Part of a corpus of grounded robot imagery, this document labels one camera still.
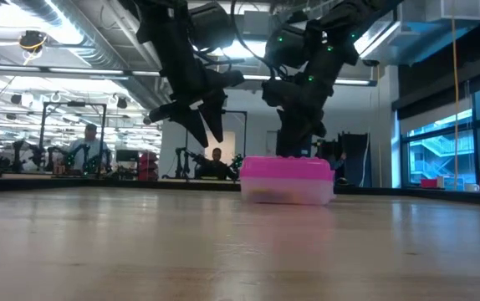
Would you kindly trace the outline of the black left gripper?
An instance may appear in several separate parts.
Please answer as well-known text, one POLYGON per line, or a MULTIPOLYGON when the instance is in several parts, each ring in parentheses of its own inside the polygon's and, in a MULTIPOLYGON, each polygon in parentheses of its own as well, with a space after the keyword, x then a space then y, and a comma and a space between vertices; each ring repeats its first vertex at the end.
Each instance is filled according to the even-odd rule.
POLYGON ((222 107, 227 95, 223 89, 244 82, 243 74, 238 70, 219 73, 212 69, 199 69, 194 74, 177 73, 168 77, 172 93, 170 99, 188 103, 202 99, 199 110, 192 110, 180 103, 161 105, 149 113, 149 119, 155 123, 168 119, 182 125, 203 147, 208 147, 203 119, 207 123, 217 142, 223 142, 222 107))

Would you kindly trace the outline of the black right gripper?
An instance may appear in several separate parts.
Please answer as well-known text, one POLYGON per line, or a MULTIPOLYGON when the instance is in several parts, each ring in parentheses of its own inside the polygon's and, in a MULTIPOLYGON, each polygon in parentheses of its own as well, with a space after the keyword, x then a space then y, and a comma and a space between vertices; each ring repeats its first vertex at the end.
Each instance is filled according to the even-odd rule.
POLYGON ((322 111, 326 100, 334 93, 334 76, 322 77, 302 75, 294 81, 270 79, 262 82, 263 101, 270 107, 317 110, 308 118, 302 144, 302 120, 293 112, 277 110, 281 121, 278 131, 276 155, 297 156, 302 144, 302 154, 311 156, 313 137, 324 138, 327 130, 323 123, 322 111))

